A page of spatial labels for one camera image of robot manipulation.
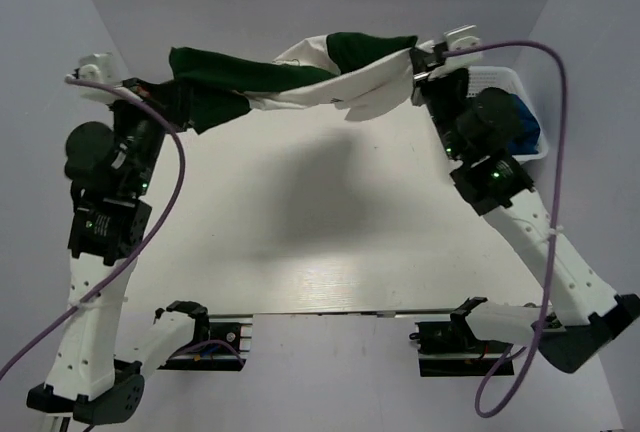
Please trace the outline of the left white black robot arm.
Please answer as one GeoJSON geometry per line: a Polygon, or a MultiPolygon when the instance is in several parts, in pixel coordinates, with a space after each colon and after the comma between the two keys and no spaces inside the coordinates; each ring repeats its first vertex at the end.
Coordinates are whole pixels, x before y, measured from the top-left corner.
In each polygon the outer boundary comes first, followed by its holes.
{"type": "Polygon", "coordinates": [[[68,239],[70,289],[63,336],[29,408],[71,415],[88,427],[123,423],[139,406],[148,378],[178,352],[211,339],[206,308],[175,301],[130,349],[115,351],[125,292],[142,248],[158,228],[142,199],[162,143],[189,127],[193,91],[173,81],[127,79],[105,102],[112,125],[85,122],[65,143],[73,220],[68,239]]]}

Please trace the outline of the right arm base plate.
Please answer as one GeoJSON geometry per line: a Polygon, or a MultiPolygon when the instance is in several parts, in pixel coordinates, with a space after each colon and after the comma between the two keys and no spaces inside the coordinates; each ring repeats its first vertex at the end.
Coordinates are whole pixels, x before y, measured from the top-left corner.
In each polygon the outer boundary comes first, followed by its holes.
{"type": "Polygon", "coordinates": [[[505,343],[466,338],[448,321],[417,322],[409,334],[421,377],[481,377],[507,350],[505,343]]]}

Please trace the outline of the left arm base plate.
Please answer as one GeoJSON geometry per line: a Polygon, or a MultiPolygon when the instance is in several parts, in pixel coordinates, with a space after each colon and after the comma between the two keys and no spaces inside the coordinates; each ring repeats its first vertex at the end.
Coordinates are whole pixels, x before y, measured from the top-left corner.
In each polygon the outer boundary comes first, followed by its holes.
{"type": "Polygon", "coordinates": [[[174,355],[160,367],[167,371],[240,372],[251,350],[253,317],[209,317],[209,332],[205,339],[174,355]]]}

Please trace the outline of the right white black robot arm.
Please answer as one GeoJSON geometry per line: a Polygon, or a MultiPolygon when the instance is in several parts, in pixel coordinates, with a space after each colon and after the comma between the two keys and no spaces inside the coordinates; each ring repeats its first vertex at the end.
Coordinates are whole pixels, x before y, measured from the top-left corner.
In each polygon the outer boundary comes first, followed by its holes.
{"type": "Polygon", "coordinates": [[[533,179],[510,153],[524,131],[515,95],[497,87],[469,96],[470,71],[442,76],[445,48],[412,48],[413,102],[422,102],[448,159],[462,199],[512,247],[548,296],[548,305],[499,305],[472,297],[446,322],[421,322],[412,339],[423,355],[493,359],[507,345],[535,350],[564,373],[577,371],[639,318],[639,298],[619,294],[588,266],[553,225],[533,179]]]}

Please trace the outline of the white green raglan t-shirt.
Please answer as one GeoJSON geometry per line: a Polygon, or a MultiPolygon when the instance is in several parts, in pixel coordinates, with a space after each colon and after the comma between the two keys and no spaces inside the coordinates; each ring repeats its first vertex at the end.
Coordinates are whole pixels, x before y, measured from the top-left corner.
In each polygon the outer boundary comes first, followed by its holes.
{"type": "Polygon", "coordinates": [[[271,62],[174,48],[169,66],[189,89],[191,127],[203,133],[252,110],[395,107],[412,90],[410,51],[430,45],[414,35],[337,32],[306,38],[271,62]]]}

